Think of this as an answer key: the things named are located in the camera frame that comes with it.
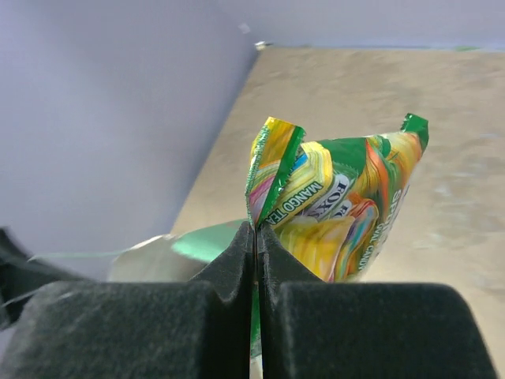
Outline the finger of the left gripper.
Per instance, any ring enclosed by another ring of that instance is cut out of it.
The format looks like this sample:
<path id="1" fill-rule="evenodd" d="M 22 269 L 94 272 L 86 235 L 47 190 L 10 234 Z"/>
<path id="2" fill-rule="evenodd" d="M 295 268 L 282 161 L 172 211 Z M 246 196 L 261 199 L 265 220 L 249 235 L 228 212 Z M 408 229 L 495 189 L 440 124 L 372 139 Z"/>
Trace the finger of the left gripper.
<path id="1" fill-rule="evenodd" d="M 25 304 L 43 286 L 58 281 L 85 280 L 72 271 L 38 261 L 1 228 L 1 330 L 17 322 Z"/>

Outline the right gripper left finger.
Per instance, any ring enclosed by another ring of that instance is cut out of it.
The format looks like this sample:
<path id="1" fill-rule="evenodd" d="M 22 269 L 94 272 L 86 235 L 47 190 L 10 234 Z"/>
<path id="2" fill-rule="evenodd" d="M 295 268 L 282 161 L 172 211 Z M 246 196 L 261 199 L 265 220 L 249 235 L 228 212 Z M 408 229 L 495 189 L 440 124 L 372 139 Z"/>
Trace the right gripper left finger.
<path id="1" fill-rule="evenodd" d="M 253 232 L 183 283 L 58 281 L 25 304 L 4 378 L 247 378 Z"/>

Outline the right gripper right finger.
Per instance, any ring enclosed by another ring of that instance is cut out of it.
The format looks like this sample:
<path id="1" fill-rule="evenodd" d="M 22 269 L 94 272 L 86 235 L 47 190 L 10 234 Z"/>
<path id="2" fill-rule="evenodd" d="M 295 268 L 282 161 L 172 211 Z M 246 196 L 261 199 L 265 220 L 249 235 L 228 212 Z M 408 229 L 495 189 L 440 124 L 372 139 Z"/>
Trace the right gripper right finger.
<path id="1" fill-rule="evenodd" d="M 494 378 L 473 314 L 436 283 L 325 283 L 258 233 L 266 378 Z"/>

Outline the green patterned paper bag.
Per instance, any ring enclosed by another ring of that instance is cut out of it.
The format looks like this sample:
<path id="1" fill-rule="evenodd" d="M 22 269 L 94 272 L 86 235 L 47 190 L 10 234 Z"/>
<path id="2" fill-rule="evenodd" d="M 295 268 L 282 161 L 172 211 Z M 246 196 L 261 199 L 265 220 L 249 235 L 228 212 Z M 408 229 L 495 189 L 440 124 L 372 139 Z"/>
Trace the green patterned paper bag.
<path id="1" fill-rule="evenodd" d="M 30 261 L 109 259 L 107 279 L 116 282 L 184 282 L 192 279 L 229 247 L 239 227 L 248 220 L 233 220 L 183 235 L 157 235 L 128 248 L 102 253 L 48 253 Z"/>

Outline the green yellow Fox's candy bag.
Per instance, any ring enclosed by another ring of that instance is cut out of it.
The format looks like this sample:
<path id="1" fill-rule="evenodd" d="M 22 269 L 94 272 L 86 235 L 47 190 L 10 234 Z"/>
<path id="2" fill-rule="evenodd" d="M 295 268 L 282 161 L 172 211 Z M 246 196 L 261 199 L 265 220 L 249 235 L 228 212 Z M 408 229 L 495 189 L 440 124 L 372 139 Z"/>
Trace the green yellow Fox's candy bag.
<path id="1" fill-rule="evenodd" d="M 415 114 L 393 133 L 319 141 L 268 118 L 249 156 L 249 222 L 321 280 L 354 280 L 382 250 L 428 141 Z"/>

